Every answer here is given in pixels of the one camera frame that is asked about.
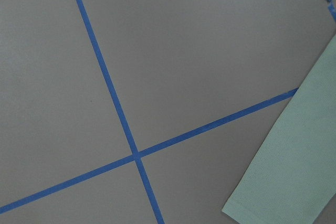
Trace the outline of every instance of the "light green towel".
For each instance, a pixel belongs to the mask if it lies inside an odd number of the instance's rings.
[[[336,193],[336,36],[223,208],[240,224],[310,224]]]

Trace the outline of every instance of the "green mat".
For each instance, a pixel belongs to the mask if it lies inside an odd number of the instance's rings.
[[[240,224],[313,223],[336,193],[336,36],[223,208]]]

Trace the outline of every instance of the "floor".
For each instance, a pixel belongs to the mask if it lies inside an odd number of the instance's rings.
[[[236,223],[223,204],[336,28],[325,0],[0,5],[1,223]]]

